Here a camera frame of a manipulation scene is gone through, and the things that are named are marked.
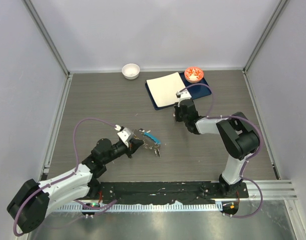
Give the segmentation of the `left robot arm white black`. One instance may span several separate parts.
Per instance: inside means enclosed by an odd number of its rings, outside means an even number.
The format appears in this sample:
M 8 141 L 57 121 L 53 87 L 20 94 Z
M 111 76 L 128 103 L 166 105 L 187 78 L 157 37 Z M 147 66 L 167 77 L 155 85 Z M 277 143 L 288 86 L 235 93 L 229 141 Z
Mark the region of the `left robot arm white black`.
M 7 212 L 14 219 L 14 235 L 20 237 L 32 232 L 51 212 L 71 201 L 84 197 L 95 199 L 100 188 L 97 179 L 107 170 L 106 164 L 122 155 L 131 158 L 143 144 L 143 140 L 135 138 L 115 144 L 103 138 L 77 168 L 49 180 L 25 181 L 7 206 Z

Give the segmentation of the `metal key organizer blue handle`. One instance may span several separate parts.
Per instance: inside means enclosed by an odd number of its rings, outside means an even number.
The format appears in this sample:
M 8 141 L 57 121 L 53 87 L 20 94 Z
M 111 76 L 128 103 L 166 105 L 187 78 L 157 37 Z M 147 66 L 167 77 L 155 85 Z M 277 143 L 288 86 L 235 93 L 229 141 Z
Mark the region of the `metal key organizer blue handle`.
M 157 157 L 161 157 L 161 141 L 157 137 L 153 136 L 150 132 L 140 132 L 139 129 L 133 130 L 133 133 L 135 138 L 140 139 L 144 142 L 143 147 L 145 149 L 154 151 Z

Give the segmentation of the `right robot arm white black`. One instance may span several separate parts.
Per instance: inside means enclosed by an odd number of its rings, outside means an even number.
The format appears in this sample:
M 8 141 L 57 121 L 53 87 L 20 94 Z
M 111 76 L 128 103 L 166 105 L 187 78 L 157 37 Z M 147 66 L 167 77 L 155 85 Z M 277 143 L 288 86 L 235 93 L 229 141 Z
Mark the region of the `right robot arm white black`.
M 218 190 L 223 197 L 231 197 L 243 181 L 242 175 L 249 158 L 260 147 L 261 138 L 255 125 L 241 112 L 223 117 L 200 116 L 190 99 L 176 102 L 174 109 L 175 120 L 183 122 L 190 133 L 220 135 L 228 160 L 219 176 Z

